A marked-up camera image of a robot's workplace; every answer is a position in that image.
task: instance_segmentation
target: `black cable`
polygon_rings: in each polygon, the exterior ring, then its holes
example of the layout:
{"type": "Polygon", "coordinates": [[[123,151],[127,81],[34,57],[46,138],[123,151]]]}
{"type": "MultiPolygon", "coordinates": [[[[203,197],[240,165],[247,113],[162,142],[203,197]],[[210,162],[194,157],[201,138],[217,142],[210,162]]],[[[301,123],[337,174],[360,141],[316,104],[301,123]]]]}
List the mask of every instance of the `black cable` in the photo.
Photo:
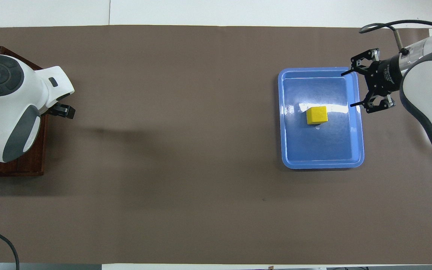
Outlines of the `black cable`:
{"type": "Polygon", "coordinates": [[[388,27],[389,29],[394,31],[395,29],[392,26],[395,24],[425,24],[427,26],[432,26],[432,22],[424,21],[424,20],[400,20],[400,21],[388,22],[386,24],[368,24],[361,27],[359,33],[364,34],[377,29],[382,29],[383,27],[388,27]]]}
{"type": "Polygon", "coordinates": [[[0,234],[0,239],[5,241],[7,245],[11,248],[12,254],[14,255],[14,260],[16,262],[16,270],[19,270],[19,258],[18,258],[18,253],[16,252],[16,248],[14,248],[13,244],[11,243],[11,241],[9,241],[8,238],[5,238],[1,234],[0,234]]]}

